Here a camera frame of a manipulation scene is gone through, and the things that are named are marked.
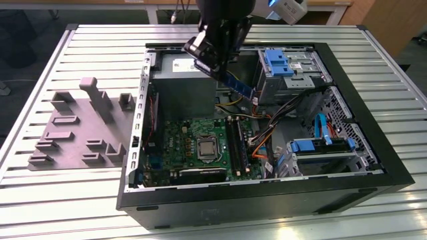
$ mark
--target side panel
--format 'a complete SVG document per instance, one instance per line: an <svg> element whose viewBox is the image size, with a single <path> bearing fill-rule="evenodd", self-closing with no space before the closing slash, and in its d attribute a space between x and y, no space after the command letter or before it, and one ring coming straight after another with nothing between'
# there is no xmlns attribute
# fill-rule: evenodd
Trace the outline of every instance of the side panel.
<svg viewBox="0 0 427 240"><path fill-rule="evenodd" d="M216 225L341 212L372 198L388 187L302 192L214 201L124 207L146 229Z"/></svg>

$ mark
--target black wire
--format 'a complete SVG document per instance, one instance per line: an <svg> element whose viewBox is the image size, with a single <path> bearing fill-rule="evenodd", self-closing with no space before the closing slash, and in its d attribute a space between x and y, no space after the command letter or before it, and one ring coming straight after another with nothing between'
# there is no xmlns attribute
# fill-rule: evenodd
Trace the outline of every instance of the black wire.
<svg viewBox="0 0 427 240"><path fill-rule="evenodd" d="M186 7L185 7L185 12L184 12L184 22L185 22L185 18L186 18L188 7L189 7L189 0L186 1Z"/></svg>
<svg viewBox="0 0 427 240"><path fill-rule="evenodd" d="M282 104L282 106L278 108L278 110L276 111L276 113L272 115L268 124L266 124L266 128L252 138L252 141L257 140L261 136L266 136L269 134L269 132L274 129L278 120L289 113L294 110L294 108L297 107L297 105L300 104L300 102L302 101L304 97L317 93L317 92L322 92L328 89L329 85L322 85L320 87L316 87L313 89L306 89L304 90L297 96L294 96L285 104Z"/></svg>
<svg viewBox="0 0 427 240"><path fill-rule="evenodd" d="M184 12L184 19L182 19L182 21L181 21L181 24L185 24L185 15L186 15L186 12L185 12L185 8L184 8L184 2L182 2L182 0L180 0L180 5L181 5L181 10L182 10L182 12Z"/></svg>

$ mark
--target motherboard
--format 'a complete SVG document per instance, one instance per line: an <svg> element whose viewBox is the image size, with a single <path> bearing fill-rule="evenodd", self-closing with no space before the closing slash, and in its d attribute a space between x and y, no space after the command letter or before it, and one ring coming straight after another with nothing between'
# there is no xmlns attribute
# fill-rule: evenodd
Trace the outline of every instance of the motherboard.
<svg viewBox="0 0 427 240"><path fill-rule="evenodd" d="M244 146L252 135L250 121L245 117L166 121L162 153L148 156L148 185L216 182L214 178L222 177L225 182L260 179L258 160L250 158Z"/></svg>

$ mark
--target aluminum table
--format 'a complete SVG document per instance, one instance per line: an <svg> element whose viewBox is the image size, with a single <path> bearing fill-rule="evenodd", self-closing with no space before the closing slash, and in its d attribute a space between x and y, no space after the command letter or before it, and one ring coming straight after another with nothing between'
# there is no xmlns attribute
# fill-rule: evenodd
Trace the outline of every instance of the aluminum table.
<svg viewBox="0 0 427 240"><path fill-rule="evenodd" d="M54 91L97 78L109 97L136 96L145 43L184 43L194 25L69 26L0 150L0 238L425 239L427 99L371 33L355 26L254 25L246 42L325 42L415 184L341 213L146 231L116 211L120 168L26 170Z"/></svg>

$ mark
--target connector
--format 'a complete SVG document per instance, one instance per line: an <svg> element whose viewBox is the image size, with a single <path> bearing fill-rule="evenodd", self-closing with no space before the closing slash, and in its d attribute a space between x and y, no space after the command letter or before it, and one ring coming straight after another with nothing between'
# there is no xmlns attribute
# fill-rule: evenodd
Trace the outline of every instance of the connector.
<svg viewBox="0 0 427 240"><path fill-rule="evenodd" d="M170 24L173 24L176 21L176 11L173 12L172 16L170 16Z"/></svg>

